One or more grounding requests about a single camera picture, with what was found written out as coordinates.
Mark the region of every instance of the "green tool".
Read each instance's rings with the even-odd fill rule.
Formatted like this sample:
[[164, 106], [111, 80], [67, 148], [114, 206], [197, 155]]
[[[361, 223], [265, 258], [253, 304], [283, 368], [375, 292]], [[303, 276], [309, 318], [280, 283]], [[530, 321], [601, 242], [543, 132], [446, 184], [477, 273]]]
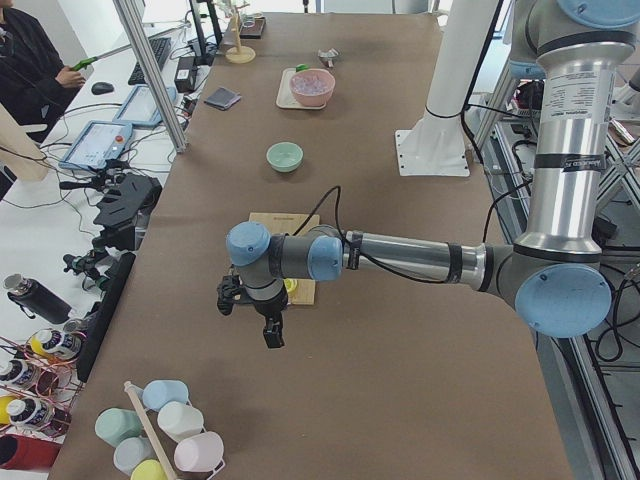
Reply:
[[[176, 30], [182, 30], [183, 28], [187, 27], [188, 25], [189, 25], [189, 22], [181, 23], [177, 27], [173, 27], [173, 28], [170, 28], [168, 30], [164, 30], [162, 32], [159, 32], [159, 33], [156, 33], [154, 35], [151, 35], [149, 37], [149, 40], [153, 40], [154, 38], [162, 37], [163, 35], [167, 35], [168, 33], [175, 32]], [[73, 67], [71, 67], [71, 70], [73, 70], [74, 72], [79, 72], [80, 70], [83, 70], [83, 69], [87, 68], [92, 63], [97, 62], [98, 60], [102, 60], [103, 58], [107, 58], [107, 57], [111, 57], [113, 55], [117, 55], [118, 53], [124, 52], [126, 50], [129, 50], [130, 48], [131, 48], [131, 44], [128, 44], [128, 45], [124, 45], [122, 47], [116, 48], [114, 50], [111, 50], [109, 52], [103, 53], [102, 55], [96, 55], [95, 57], [85, 58], [84, 60], [80, 60]]]

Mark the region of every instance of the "light green bowl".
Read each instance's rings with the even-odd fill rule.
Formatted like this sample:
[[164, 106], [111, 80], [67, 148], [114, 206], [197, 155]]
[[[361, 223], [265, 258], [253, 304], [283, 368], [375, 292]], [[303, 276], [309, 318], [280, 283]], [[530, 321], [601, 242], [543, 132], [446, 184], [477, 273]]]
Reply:
[[293, 172], [302, 163], [302, 149], [291, 142], [276, 143], [267, 150], [267, 161], [276, 172]]

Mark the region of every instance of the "black bottle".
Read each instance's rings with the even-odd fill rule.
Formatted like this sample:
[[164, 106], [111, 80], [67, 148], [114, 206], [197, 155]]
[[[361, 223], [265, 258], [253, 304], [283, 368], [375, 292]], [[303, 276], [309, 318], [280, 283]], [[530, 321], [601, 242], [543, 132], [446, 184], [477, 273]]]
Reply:
[[4, 288], [9, 290], [9, 300], [54, 325], [60, 325], [69, 319], [71, 306], [37, 280], [23, 278], [16, 273], [4, 279]]

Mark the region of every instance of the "paint bottle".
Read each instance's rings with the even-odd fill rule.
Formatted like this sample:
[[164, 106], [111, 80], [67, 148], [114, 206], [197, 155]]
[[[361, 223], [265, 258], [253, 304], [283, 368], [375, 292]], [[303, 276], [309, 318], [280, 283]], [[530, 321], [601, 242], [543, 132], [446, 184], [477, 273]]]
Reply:
[[72, 333], [59, 330], [40, 330], [35, 338], [42, 345], [42, 350], [58, 360], [73, 360], [80, 355], [82, 339]]
[[7, 405], [11, 425], [55, 438], [67, 433], [71, 414], [38, 398], [14, 400]]
[[0, 383], [46, 396], [58, 387], [58, 377], [26, 360], [14, 358], [0, 367]]

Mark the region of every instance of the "black jacket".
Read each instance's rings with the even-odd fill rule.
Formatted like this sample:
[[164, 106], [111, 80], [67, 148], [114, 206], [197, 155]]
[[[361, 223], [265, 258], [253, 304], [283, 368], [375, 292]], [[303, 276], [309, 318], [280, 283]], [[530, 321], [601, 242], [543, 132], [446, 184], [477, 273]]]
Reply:
[[0, 102], [21, 125], [46, 123], [46, 132], [31, 134], [42, 141], [78, 90], [55, 80], [64, 65], [38, 20], [14, 8], [5, 8], [4, 18], [16, 47], [0, 58]]

